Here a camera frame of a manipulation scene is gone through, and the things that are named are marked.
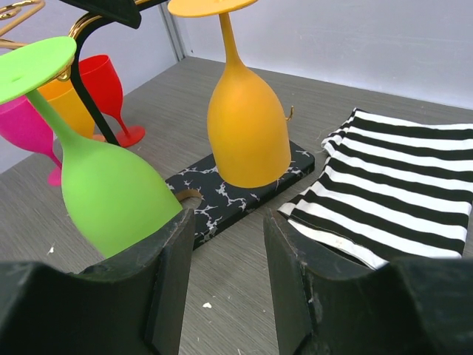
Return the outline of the yellow wine glass cluster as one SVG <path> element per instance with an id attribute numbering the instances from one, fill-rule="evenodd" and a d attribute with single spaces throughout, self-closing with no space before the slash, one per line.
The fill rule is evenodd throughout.
<path id="1" fill-rule="evenodd" d="M 74 131 L 85 138 L 93 137 L 95 122 L 70 80 L 55 79 L 38 91 Z"/>

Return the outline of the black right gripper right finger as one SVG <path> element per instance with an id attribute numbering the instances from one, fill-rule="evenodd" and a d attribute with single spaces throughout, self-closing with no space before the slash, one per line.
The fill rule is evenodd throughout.
<path id="1" fill-rule="evenodd" d="M 281 354 L 470 354 L 472 260 L 402 257 L 377 270 L 263 220 Z"/>

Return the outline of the gold wine glass rack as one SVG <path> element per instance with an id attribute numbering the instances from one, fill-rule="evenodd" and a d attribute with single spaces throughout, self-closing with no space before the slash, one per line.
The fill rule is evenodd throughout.
<path id="1" fill-rule="evenodd" d="M 140 13 L 143 9 L 152 5 L 150 1 L 134 2 Z M 116 21 L 105 19 L 99 15 L 93 15 L 87 11 L 85 12 L 85 15 L 75 23 L 69 35 L 67 35 L 76 41 L 75 57 L 66 66 L 65 70 L 51 81 L 55 79 L 70 80 L 84 106 L 95 119 L 96 124 L 104 126 L 103 113 L 97 108 L 81 80 L 78 59 L 82 46 L 81 36 L 87 35 L 93 25 L 108 24 Z M 7 48 L 7 53 L 25 45 L 11 41 L 2 42 L 2 46 Z M 104 141 L 101 142 L 120 146 L 110 134 L 106 134 Z M 245 215 L 259 208 L 262 204 L 268 202 L 314 170 L 314 157 L 291 141 L 290 153 L 291 162 L 283 176 L 267 186 L 258 188 L 240 188 L 224 181 L 217 169 L 213 152 L 193 166 L 184 169 L 169 179 L 164 179 L 180 204 L 187 197 L 194 196 L 201 200 L 200 206 L 195 212 L 197 217 L 194 233 L 195 246 L 201 246 L 203 243 L 206 243 L 215 235 L 232 226 Z"/>

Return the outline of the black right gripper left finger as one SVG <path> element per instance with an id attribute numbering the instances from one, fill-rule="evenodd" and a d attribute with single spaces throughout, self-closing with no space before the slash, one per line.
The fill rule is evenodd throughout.
<path id="1" fill-rule="evenodd" d="M 3 354 L 177 354 L 194 212 L 81 273 L 1 264 Z"/>

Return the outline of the green plastic wine glass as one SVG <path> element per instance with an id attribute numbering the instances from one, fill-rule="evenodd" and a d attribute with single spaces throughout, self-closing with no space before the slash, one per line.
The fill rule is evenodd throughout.
<path id="1" fill-rule="evenodd" d="M 26 96 L 55 133 L 67 212 L 79 232 L 111 257 L 155 233 L 183 207 L 147 161 L 79 135 L 38 91 L 65 70 L 76 48 L 75 39 L 57 36 L 1 55 L 1 102 Z"/>

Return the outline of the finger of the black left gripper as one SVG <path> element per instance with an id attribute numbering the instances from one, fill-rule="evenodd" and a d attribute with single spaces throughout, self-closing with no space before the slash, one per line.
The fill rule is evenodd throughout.
<path id="1" fill-rule="evenodd" d="M 133 0 L 61 0 L 93 15 L 137 29 L 141 14 Z"/>

